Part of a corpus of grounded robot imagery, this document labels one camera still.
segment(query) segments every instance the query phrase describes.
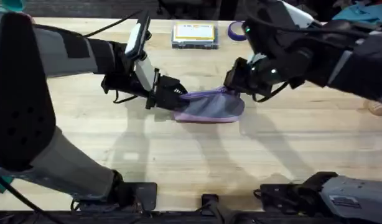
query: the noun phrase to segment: wooden tabletop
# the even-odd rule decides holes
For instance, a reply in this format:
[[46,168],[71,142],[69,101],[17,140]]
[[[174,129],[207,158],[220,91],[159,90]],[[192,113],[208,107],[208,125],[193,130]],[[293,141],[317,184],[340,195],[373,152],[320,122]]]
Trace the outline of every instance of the wooden tabletop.
[[[38,18],[39,24],[82,34],[112,19]],[[126,42],[135,21],[95,38]],[[178,78],[188,90],[223,83],[237,57],[247,57],[247,42],[226,36],[219,22],[219,50],[175,50],[172,21],[152,21],[146,44],[153,66]],[[257,209],[252,190],[263,183],[302,182],[319,170],[382,180],[382,117],[363,109],[361,98],[305,84],[285,89],[266,103],[243,96],[239,122],[188,124],[169,111],[145,110],[138,98],[122,105],[105,95],[101,75],[81,74],[48,80],[57,125],[91,158],[123,174],[125,181],[156,182],[158,210],[191,210],[201,194],[221,196],[231,208]],[[13,186],[47,210],[68,210],[68,195],[15,180]],[[28,209],[10,193],[0,195],[0,210]]]

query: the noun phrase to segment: purple cloth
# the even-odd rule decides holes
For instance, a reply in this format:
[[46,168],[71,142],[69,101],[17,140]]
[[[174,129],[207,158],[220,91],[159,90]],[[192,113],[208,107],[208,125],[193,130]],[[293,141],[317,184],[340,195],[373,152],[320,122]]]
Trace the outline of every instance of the purple cloth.
[[176,121],[229,123],[239,120],[245,103],[240,94],[225,87],[187,93],[181,96],[189,105],[174,111]]

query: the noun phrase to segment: black cable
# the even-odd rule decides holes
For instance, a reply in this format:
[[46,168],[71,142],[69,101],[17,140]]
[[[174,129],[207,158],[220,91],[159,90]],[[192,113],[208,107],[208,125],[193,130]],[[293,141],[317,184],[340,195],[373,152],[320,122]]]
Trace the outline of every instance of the black cable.
[[71,212],[76,212],[80,208],[80,203],[78,203],[76,206],[74,205],[75,205],[75,200],[72,199],[71,206],[70,206]]
[[131,17],[133,17],[133,16],[139,14],[140,12],[142,12],[142,10],[138,10],[138,11],[136,11],[136,12],[134,12],[134,13],[132,13],[132,14],[126,16],[125,18],[120,19],[120,20],[118,20],[118,21],[116,21],[116,22],[114,22],[114,23],[112,23],[112,24],[110,24],[110,25],[108,25],[108,26],[105,26],[105,27],[100,28],[100,29],[98,29],[98,30],[96,30],[96,31],[94,31],[94,32],[91,32],[91,33],[89,33],[89,34],[86,34],[86,35],[84,35],[84,37],[91,37],[91,36],[96,35],[96,34],[98,34],[98,33],[100,33],[100,32],[103,32],[104,30],[107,30],[107,29],[109,29],[109,28],[111,28],[111,27],[114,27],[114,26],[116,26],[116,25],[118,25],[118,24],[124,22],[124,21],[127,20],[127,19],[130,19]]
[[120,103],[124,103],[124,102],[127,102],[127,101],[131,101],[131,100],[134,100],[134,99],[136,99],[138,97],[138,96],[130,96],[128,98],[125,98],[123,100],[119,100],[118,101],[118,98],[119,98],[119,91],[118,90],[115,90],[115,95],[116,95],[115,100],[112,101],[115,104],[120,104]]
[[253,94],[253,95],[252,95],[252,99],[253,99],[253,101],[255,101],[255,102],[257,102],[257,103],[263,103],[263,102],[265,102],[265,101],[270,100],[272,97],[274,97],[275,95],[277,95],[280,91],[282,91],[283,89],[285,89],[287,86],[288,86],[288,82],[284,82],[280,87],[278,87],[277,89],[275,89],[275,90],[271,93],[271,95],[269,95],[269,96],[265,96],[265,97],[261,98],[260,100],[257,100],[257,99],[256,99],[256,95]]
[[18,200],[20,200],[22,203],[26,204],[28,207],[33,209],[35,212],[38,212],[39,214],[43,215],[44,217],[48,218],[49,220],[51,220],[52,222],[54,222],[56,224],[64,224],[59,219],[51,216],[49,213],[45,212],[44,210],[39,208],[37,205],[32,203],[30,200],[25,198],[20,192],[18,192],[13,186],[11,186],[6,181],[4,181],[3,178],[1,178],[1,177],[0,177],[0,184],[4,188],[6,188],[10,193],[12,193],[16,198],[18,198]]
[[350,37],[358,37],[358,38],[367,38],[369,34],[366,34],[364,32],[358,32],[353,30],[340,30],[340,29],[325,29],[325,28],[300,28],[300,29],[292,29],[282,26],[277,26],[271,22],[266,22],[262,19],[260,19],[258,16],[255,16],[251,11],[250,8],[247,5],[247,0],[243,0],[243,10],[248,15],[249,18],[253,19],[255,22],[271,27],[273,29],[285,31],[285,32],[297,32],[297,33],[316,33],[316,34],[327,34],[327,33],[333,33],[333,34],[342,34],[347,35]]
[[12,215],[6,215],[5,217],[1,217],[0,221],[9,220],[10,218],[14,217],[14,214]]

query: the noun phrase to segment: gray robot arm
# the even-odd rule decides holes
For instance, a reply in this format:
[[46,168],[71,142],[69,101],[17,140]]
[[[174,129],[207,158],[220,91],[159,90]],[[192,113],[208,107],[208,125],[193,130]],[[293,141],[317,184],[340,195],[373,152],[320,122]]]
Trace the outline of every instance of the gray robot arm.
[[[142,73],[133,69],[135,63],[144,62],[142,68],[147,64],[141,37],[151,35],[148,15],[143,14],[141,21],[143,30],[136,31],[128,50],[133,54],[128,57],[126,44],[88,39],[69,30],[32,24],[21,14],[0,13],[0,175],[64,192],[79,202],[123,207],[134,203],[137,186],[124,183],[118,172],[90,159],[56,126],[46,77],[104,74],[105,92],[159,98],[153,88],[159,89],[158,79],[165,77],[156,69]],[[140,80],[151,83],[150,88]],[[166,106],[151,100],[148,105]],[[150,189],[156,191],[156,184],[151,183]],[[153,208],[154,203],[149,203],[146,210]]]

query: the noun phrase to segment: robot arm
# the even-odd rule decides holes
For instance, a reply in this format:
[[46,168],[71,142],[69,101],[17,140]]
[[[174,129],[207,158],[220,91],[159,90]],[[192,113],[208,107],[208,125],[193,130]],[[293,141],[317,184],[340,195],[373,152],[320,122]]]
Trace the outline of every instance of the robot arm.
[[146,108],[171,110],[185,88],[160,75],[144,51],[150,18],[145,12],[128,44],[89,39],[69,30],[32,24],[28,17],[0,13],[0,175],[10,175],[70,194],[75,201],[155,206],[155,183],[125,183],[99,165],[56,126],[46,77],[104,74],[104,91],[147,98]]
[[330,21],[322,26],[297,11],[300,10],[282,1],[271,1],[264,4],[258,15],[263,21],[288,29],[305,24],[308,28],[354,35],[280,32],[247,19],[243,30],[254,59],[239,58],[227,73],[224,85],[267,100],[278,93],[272,91],[274,84],[297,88],[308,80],[382,102],[382,28],[349,21]]

